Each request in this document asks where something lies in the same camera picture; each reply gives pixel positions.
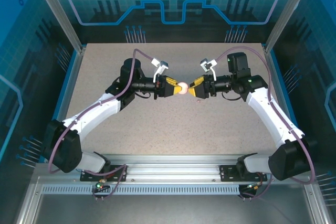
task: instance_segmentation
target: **work surface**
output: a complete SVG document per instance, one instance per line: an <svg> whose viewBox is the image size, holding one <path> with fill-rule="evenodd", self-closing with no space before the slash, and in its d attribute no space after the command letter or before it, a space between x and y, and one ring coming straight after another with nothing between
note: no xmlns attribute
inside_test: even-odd
<svg viewBox="0 0 336 224"><path fill-rule="evenodd" d="M165 75L186 83L205 72L204 58L216 59L233 46L249 46L263 54L261 44L88 44L80 67L67 117L97 101L120 74L133 50L169 64ZM252 75L268 82L260 59L247 50ZM154 66L142 55L141 67L153 76ZM230 74L226 57L216 66L217 75ZM237 94L230 92L228 98ZM136 97L124 110L98 125L82 142L82 149L101 154L248 154L273 153L275 145L258 115L242 99L217 97L200 100L189 93L153 100Z"/></svg>

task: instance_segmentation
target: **purple cable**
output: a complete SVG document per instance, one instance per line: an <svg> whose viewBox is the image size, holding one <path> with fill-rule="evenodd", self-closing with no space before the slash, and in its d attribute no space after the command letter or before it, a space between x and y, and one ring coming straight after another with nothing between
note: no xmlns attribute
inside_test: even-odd
<svg viewBox="0 0 336 224"><path fill-rule="evenodd" d="M245 194L245 195L247 195L247 196L250 196L251 198L251 200L252 199L255 199L256 197L254 197L254 195L253 194L249 194L249 193L243 193L243 194ZM267 204L269 204L269 205L271 205L271 206L273 206L286 220L288 220L288 222L289 223L292 223L292 224L294 224L294 222L291 220L291 219L289 219L285 214L284 214L284 212L282 212L276 205L274 205L271 201L268 201L268 200L265 200L265 199L262 199L262 198L260 198L260 200L262 200L262 201L264 201L264 202L266 202Z"/></svg>
<svg viewBox="0 0 336 224"><path fill-rule="evenodd" d="M137 48L133 51L133 58L132 58L132 66L131 66L130 78L128 79L128 83L127 83L126 87L125 87L119 94L117 94L116 96L113 96L113 97L111 97L111 98L109 98L109 99L106 99L106 100L102 101L101 103L100 103L100 102L97 102L97 103L93 104L92 106L88 107L87 109L85 109L85 110L84 110L82 113L80 113L80 114L76 117L76 119L73 120L73 121L70 123L70 125L63 131L63 133L61 134L61 136L58 138L58 140L57 140L57 142L56 142L56 144L55 144L55 146L54 146L54 149L52 150L50 159L49 159L48 170L49 170L49 172L50 172L51 174L56 173L56 172L58 172L58 171L60 170L60 169L51 170L51 166L52 166L52 164L53 164L54 157L55 157L55 153L56 153L56 151L57 151L57 149L58 149L58 146L60 145L60 143L61 143L61 141L63 140L63 138L65 137L65 135L69 132L69 130L71 129L71 127L73 127L73 126L77 123L77 121L80 120L80 118L81 118L82 116L84 116L87 112L89 112L90 110L94 109L94 108L97 107L97 106L100 106L100 105L102 105L102 104L104 104L104 103L106 103L106 102L112 101L112 100L114 100L114 99L116 99L116 98L122 96L122 95L127 91L127 89L130 87L131 82L132 82L132 78L133 78L134 65L135 65L135 54L136 54L136 52L142 54L143 56L145 56L146 58L148 58L148 59L150 59L150 60L153 60L152 57L146 55L144 52L140 51L140 50L137 49ZM116 170L113 170L113 171L111 171L111 172L109 172L109 173L102 174L102 175L99 174L99 176L107 176L107 175L110 175L110 174L112 174L112 173L114 173L114 172L116 172Z"/></svg>
<svg viewBox="0 0 336 224"><path fill-rule="evenodd" d="M120 170L121 168L123 168L123 170L122 170L121 175L120 175L120 177L119 177L119 179L117 181L117 184L115 185L114 189L108 195L106 195L105 197L103 197L103 199L107 199L107 198L111 197L112 194L114 194L114 192L117 190L117 187L119 186L121 178L122 178L122 176L123 176L123 174L124 174L124 172L126 170L126 165L122 165L122 166L118 167L117 169L113 170L113 172L114 172L114 171ZM92 195L94 197L98 198L97 195L95 195L93 192L92 192Z"/></svg>
<svg viewBox="0 0 336 224"><path fill-rule="evenodd" d="M304 184L304 185L312 184L314 182L315 178L316 178L316 175L315 175L314 164L313 164L313 161L311 160L309 152L308 152L307 148L305 147L304 143L302 142L301 138L293 131L293 128L286 122L286 120L284 119L284 117L280 114L280 112L277 110L277 108L273 104L273 101L271 100L272 76L271 76L271 71L270 71L270 69L269 69L269 67L268 67L268 65L266 63L266 60L261 56L261 54L258 51L254 50L253 48L245 47L245 46L238 46L238 47L232 47L232 48L226 50L224 53L222 53L216 59L216 61L219 62L225 55L227 55L229 52L231 52L231 51L233 51L235 49L246 49L246 50L249 50L249 51L253 52L254 54L256 54L259 57L259 59L265 65L265 67L267 69L267 72L268 72L268 85L269 85L268 92L267 92L268 102L271 105L271 107L274 110L274 112L277 114L277 116L281 119L281 121L287 127L287 129L289 130L289 132L293 134L293 136L295 137L295 139L300 144L300 146L301 146L304 154L307 157L308 164L309 164L309 167L310 167L310 170L311 170L311 177L310 177L309 181L307 181L307 182L298 180L296 178L291 178L291 179L293 179L294 181L296 181L298 183Z"/></svg>

